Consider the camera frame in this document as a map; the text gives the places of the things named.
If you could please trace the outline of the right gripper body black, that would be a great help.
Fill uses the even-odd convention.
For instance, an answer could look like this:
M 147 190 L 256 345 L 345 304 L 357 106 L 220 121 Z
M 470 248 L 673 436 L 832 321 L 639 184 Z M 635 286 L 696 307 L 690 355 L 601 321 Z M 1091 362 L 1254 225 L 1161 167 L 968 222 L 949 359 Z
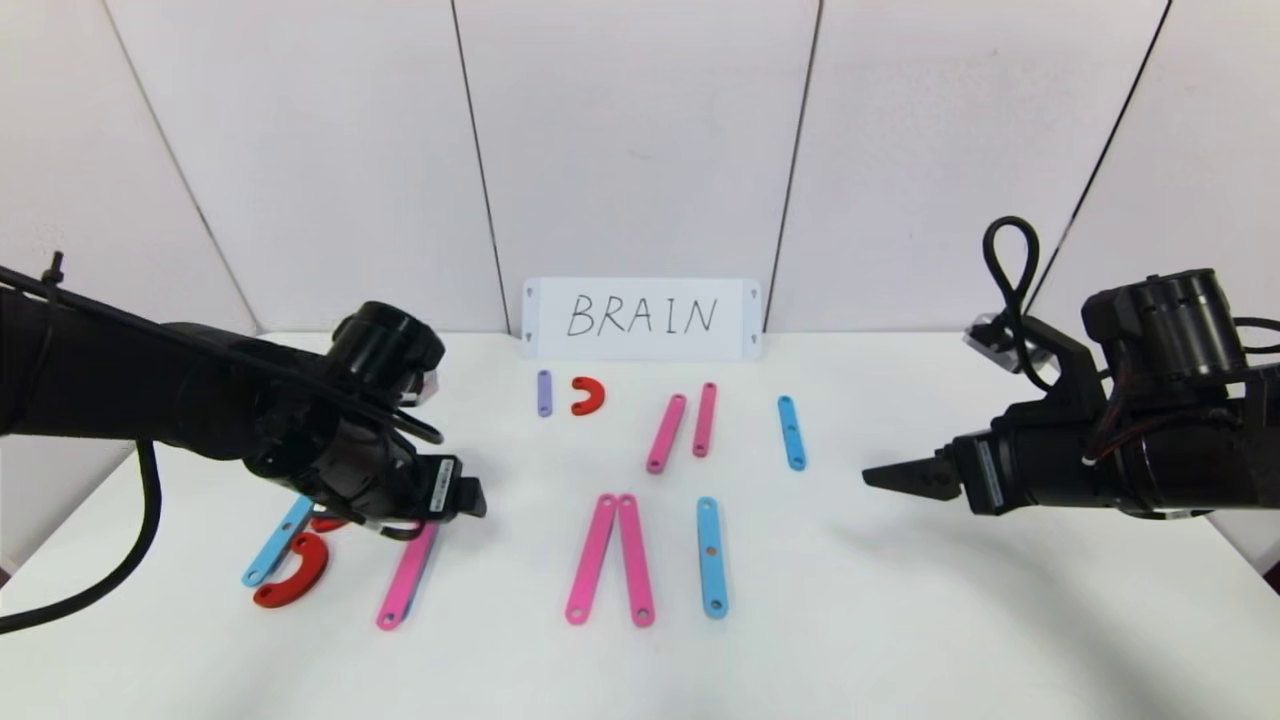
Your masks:
M 951 461 L 970 510 L 1000 516 L 1016 509 L 1096 509 L 1096 478 L 1082 461 L 1085 427 L 1075 421 L 992 420 L 960 436 Z

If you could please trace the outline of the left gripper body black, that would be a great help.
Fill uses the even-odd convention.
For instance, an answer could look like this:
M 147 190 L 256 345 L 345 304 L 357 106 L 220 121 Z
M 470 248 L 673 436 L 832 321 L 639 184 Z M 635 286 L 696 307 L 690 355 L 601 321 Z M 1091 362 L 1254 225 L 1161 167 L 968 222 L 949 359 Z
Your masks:
M 343 418 L 326 427 L 326 509 L 366 527 L 448 521 L 456 456 L 420 454 L 397 430 Z

